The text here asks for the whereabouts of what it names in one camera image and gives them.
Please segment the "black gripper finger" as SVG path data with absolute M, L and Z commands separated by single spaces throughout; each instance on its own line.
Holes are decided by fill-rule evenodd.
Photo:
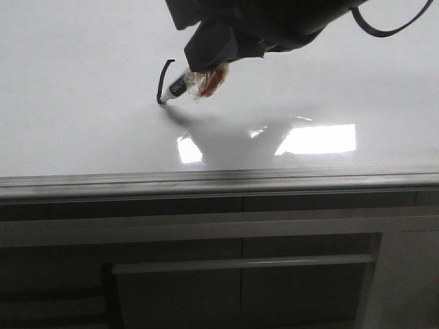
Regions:
M 212 69 L 222 62 L 242 58 L 261 58 L 266 42 L 259 37 L 213 21 L 202 21 L 185 46 L 191 71 Z

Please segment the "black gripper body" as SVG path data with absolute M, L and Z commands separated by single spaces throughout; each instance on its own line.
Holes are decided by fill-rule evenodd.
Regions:
M 167 1 L 176 29 L 202 21 L 226 24 L 269 45 L 301 48 L 363 1 Z

